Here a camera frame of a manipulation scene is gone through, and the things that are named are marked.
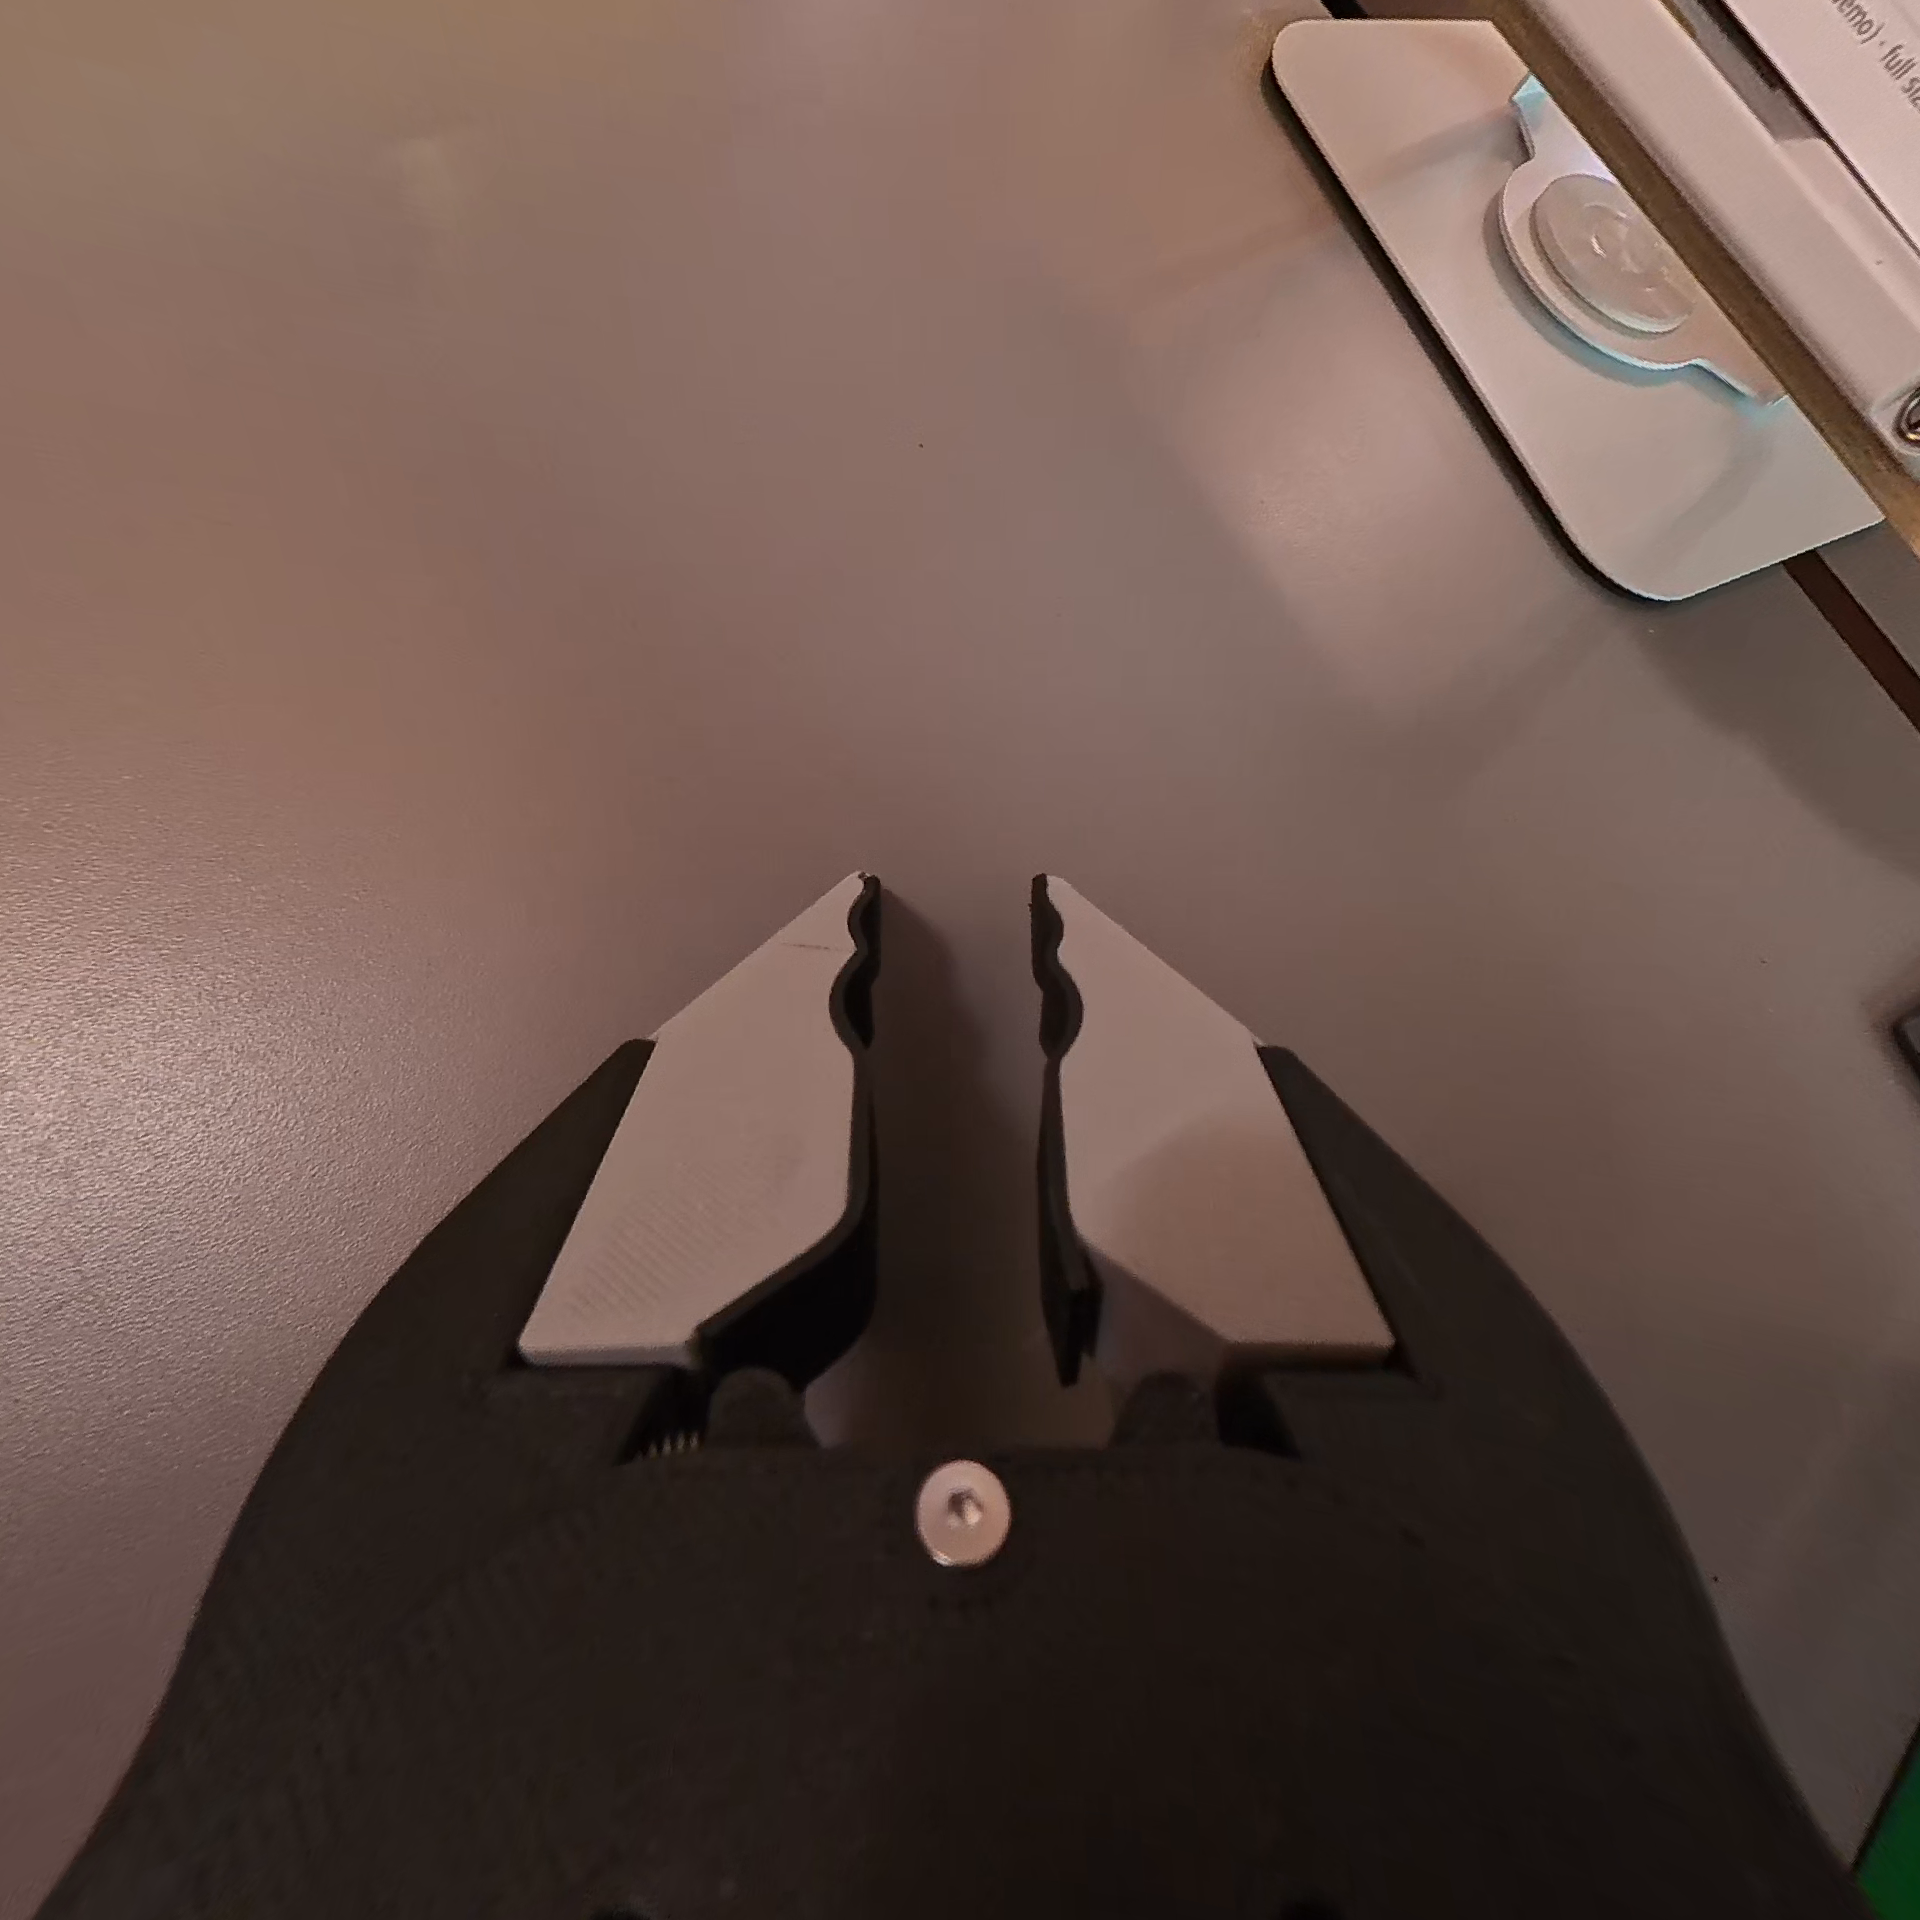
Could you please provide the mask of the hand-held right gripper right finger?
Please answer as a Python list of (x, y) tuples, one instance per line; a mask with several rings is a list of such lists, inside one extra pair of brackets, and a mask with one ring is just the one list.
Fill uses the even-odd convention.
[(1257, 1036), (1057, 874), (1029, 928), (1061, 1383), (1384, 1365), (1395, 1335)]

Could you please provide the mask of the white sign board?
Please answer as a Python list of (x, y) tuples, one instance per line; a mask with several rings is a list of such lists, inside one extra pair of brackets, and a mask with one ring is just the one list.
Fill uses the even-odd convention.
[(1485, 13), (1916, 544), (1916, 12), (1502, 3)]

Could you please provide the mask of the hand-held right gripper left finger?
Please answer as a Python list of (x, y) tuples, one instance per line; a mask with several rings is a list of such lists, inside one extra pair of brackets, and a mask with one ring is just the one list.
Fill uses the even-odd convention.
[(533, 1373), (757, 1373), (802, 1398), (877, 1295), (874, 986), (854, 870), (666, 1020), (522, 1326)]

